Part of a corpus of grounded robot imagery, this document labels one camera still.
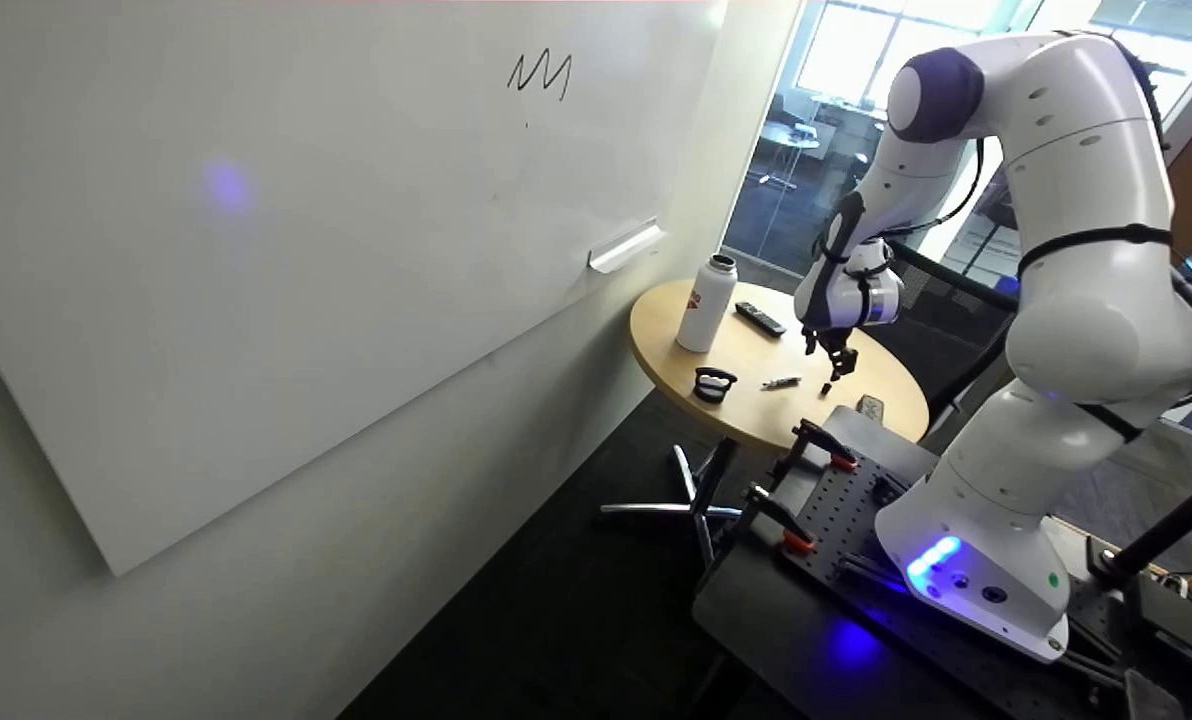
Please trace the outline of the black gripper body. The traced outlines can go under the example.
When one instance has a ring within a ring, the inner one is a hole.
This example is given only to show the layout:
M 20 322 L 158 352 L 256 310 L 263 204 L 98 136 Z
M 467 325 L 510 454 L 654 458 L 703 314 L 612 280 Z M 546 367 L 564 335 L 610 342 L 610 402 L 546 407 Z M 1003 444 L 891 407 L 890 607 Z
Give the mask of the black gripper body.
M 797 322 L 821 332 L 821 347 L 841 347 L 869 322 L 871 289 L 845 265 L 817 261 L 797 289 Z

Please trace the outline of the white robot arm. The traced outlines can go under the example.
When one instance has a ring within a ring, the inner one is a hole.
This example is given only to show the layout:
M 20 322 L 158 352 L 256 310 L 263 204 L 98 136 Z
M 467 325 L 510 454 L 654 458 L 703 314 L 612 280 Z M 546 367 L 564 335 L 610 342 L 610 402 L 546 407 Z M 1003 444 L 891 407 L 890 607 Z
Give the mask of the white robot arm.
M 1041 519 L 1074 475 L 1192 402 L 1192 285 L 1171 265 L 1165 136 L 1138 55 L 1103 33 L 911 55 L 869 173 L 821 232 L 797 322 L 849 371 L 849 335 L 900 310 L 890 245 L 941 216 L 984 136 L 1022 232 L 1011 380 L 878 513 L 878 540 L 916 600 L 1052 666 L 1074 586 Z

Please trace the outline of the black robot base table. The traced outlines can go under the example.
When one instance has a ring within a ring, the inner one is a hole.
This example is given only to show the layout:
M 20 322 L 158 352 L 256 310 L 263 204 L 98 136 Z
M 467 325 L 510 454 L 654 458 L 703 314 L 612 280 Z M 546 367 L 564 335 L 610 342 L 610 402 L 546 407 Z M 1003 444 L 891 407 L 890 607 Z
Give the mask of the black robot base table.
M 911 481 L 932 458 L 836 407 L 826 428 L 853 471 L 787 469 L 783 488 L 817 550 L 744 538 L 710 574 L 691 619 L 720 652 L 806 720 L 1192 720 L 1192 660 L 1130 606 L 1076 612 L 1055 666 L 916 606 L 871 540 L 878 486 Z

